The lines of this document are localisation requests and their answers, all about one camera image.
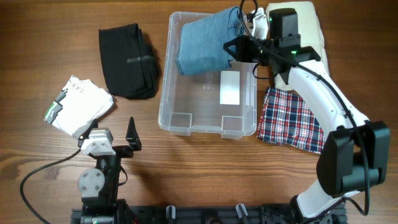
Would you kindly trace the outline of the blue denim jeans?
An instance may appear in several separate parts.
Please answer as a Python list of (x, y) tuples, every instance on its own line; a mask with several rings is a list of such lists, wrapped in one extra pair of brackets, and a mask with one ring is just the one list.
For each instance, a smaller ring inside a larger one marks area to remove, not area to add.
[(231, 67), (230, 56), (223, 46), (243, 34), (239, 7), (231, 7), (184, 24), (176, 64), (182, 75), (200, 75)]

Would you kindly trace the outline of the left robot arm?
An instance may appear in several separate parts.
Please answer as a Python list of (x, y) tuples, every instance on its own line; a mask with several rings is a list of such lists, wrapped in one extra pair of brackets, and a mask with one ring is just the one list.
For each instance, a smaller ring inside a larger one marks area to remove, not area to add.
[(96, 166), (81, 173), (78, 190), (83, 203), (81, 210), (73, 210), (71, 223), (138, 223), (125, 199), (118, 199), (121, 172), (125, 172), (121, 159), (132, 158), (142, 149), (134, 118), (129, 118), (125, 146), (113, 146), (108, 128), (99, 128), (94, 119), (78, 138), (81, 152), (96, 160)]

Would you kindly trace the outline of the black garment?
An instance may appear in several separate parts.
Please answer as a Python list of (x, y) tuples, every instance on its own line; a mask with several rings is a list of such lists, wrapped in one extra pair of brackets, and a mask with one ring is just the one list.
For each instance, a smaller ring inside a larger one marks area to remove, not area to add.
[(130, 100), (155, 97), (159, 78), (157, 59), (139, 26), (102, 29), (98, 38), (109, 93)]

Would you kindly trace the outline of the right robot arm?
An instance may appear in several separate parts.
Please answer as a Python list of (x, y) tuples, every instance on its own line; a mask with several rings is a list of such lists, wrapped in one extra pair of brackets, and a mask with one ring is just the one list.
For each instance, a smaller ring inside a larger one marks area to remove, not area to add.
[(358, 211), (367, 215), (371, 187), (386, 179), (388, 127), (358, 111), (328, 76), (317, 52), (301, 46), (295, 9), (271, 11), (267, 25), (265, 39), (245, 29), (223, 48), (235, 46), (231, 52), (235, 60), (269, 66), (274, 75), (280, 75), (306, 102), (326, 138), (317, 162), (317, 179), (291, 199), (285, 211), (287, 221), (322, 221), (358, 193), (365, 200)]

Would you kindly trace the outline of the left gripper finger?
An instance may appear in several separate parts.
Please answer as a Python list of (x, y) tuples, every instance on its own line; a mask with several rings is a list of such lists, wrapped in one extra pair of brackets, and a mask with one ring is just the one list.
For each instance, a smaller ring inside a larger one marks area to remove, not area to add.
[(126, 141), (128, 142), (129, 147), (132, 148), (133, 151), (140, 151), (142, 149), (141, 140), (139, 139), (134, 118), (132, 116), (129, 118), (129, 123), (126, 132)]
[(87, 127), (87, 129), (80, 135), (79, 140), (88, 139), (88, 136), (91, 133), (91, 130), (98, 127), (98, 120), (94, 119), (91, 124)]

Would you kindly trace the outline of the red plaid shirt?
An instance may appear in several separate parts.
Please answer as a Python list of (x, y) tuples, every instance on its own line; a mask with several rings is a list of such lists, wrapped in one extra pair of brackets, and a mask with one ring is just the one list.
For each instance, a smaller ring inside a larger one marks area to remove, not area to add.
[(316, 154), (321, 153), (325, 144), (323, 130), (304, 100), (274, 87), (265, 92), (257, 138)]

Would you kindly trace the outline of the white printed shirt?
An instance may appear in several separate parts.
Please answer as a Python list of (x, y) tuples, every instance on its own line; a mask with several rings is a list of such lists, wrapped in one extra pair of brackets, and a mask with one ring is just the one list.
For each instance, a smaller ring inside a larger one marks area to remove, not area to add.
[(72, 75), (50, 105), (44, 121), (77, 139), (112, 106), (113, 96), (107, 91), (91, 80)]

